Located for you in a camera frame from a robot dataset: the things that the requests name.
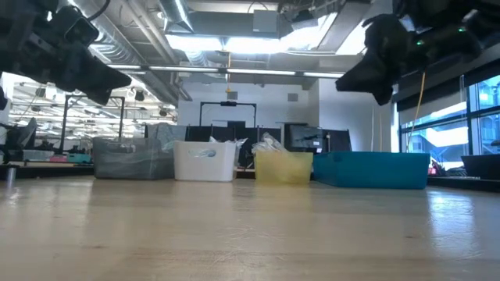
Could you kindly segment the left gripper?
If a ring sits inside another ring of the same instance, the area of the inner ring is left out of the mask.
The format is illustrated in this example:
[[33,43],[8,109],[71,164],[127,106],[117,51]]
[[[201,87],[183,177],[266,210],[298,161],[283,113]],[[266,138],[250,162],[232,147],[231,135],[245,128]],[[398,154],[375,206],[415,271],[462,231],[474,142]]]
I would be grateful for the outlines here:
[[1,71],[64,91],[79,90],[100,105],[107,105],[114,89],[131,84],[127,74],[107,66],[82,44],[65,42],[47,22],[1,22]]

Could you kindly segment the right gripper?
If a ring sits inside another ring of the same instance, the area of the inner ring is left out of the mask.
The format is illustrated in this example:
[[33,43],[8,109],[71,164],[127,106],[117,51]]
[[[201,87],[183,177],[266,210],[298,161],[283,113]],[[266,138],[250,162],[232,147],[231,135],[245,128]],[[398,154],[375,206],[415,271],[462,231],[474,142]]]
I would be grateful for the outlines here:
[[421,33],[408,31],[393,14],[367,19],[366,54],[336,81],[338,91],[371,93],[386,105],[399,77],[451,55],[475,58],[482,52],[477,35],[464,23],[445,24]]

